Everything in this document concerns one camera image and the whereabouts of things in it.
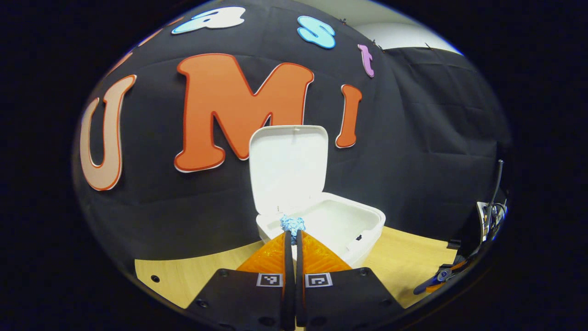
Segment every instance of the screw hole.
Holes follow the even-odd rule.
[[[208,302],[206,302],[202,299],[196,300],[196,304],[202,308],[208,308]]]
[[[327,319],[324,318],[323,316],[315,317],[310,321],[310,325],[312,325],[312,326],[323,326],[326,323],[327,323]]]
[[[276,320],[271,317],[260,317],[258,321],[265,326],[272,326],[276,324]]]

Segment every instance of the open lid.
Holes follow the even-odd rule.
[[[276,214],[325,188],[329,137],[318,125],[263,127],[249,141],[255,209]]]

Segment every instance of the wooden surface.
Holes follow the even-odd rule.
[[[187,308],[212,274],[220,268],[236,269],[263,246],[262,241],[233,250],[191,259],[135,260],[137,277],[155,292],[181,308]],[[407,308],[427,293],[415,296],[413,289],[431,278],[443,263],[453,263],[456,250],[445,241],[415,236],[384,227],[364,265],[371,268],[390,294]],[[159,283],[151,276],[159,277]]]

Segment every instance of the white box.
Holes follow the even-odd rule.
[[[259,236],[267,243],[283,232],[283,215],[301,217],[308,234],[352,268],[361,267],[382,234],[386,216],[323,192],[328,145],[326,130],[317,125],[273,125],[251,136],[249,172]]]

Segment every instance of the orange letter m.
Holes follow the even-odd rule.
[[[302,124],[306,89],[314,80],[309,69],[282,63],[253,93],[236,58],[228,54],[189,57],[178,71],[186,76],[186,98],[183,150],[174,165],[183,173],[215,168],[225,160],[225,151],[214,143],[214,118],[241,160],[249,158],[251,135],[268,118],[270,125]]]

